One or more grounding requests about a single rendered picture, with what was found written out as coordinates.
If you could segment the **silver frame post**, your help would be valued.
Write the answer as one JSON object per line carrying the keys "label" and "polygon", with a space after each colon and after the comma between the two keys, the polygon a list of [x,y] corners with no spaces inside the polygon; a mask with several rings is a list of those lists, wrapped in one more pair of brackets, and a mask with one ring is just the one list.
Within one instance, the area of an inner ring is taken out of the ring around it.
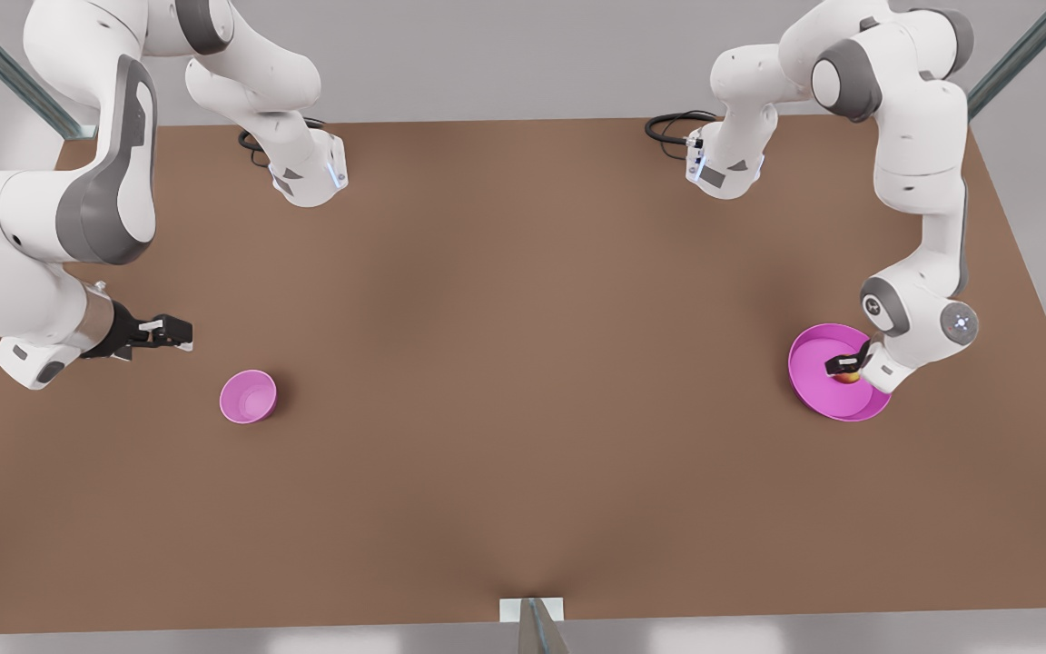
{"label": "silver frame post", "polygon": [[561,636],[564,599],[500,599],[499,621],[518,623],[518,654],[570,654]]}
{"label": "silver frame post", "polygon": [[79,125],[1,45],[0,82],[46,125],[50,125],[63,140],[95,138],[94,125]]}
{"label": "silver frame post", "polygon": [[974,120],[1043,49],[1046,49],[1046,12],[1034,20],[968,93],[968,119]]}

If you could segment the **pink plate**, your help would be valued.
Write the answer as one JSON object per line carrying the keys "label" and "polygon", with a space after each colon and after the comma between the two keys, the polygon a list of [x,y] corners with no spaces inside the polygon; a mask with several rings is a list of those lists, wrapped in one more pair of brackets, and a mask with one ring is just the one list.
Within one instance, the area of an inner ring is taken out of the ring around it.
{"label": "pink plate", "polygon": [[826,375],[826,361],[863,347],[867,336],[841,323],[814,324],[793,340],[788,353],[790,385],[810,410],[834,420],[858,422],[876,418],[890,396],[865,380],[842,382]]}

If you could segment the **pink bowl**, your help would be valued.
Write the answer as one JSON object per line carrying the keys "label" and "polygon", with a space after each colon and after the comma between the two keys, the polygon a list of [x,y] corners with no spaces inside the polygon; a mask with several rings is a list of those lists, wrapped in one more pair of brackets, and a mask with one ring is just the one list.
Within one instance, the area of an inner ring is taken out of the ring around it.
{"label": "pink bowl", "polygon": [[277,382],[269,373],[243,370],[224,383],[219,407],[223,418],[237,425],[250,425],[270,418],[277,401]]}

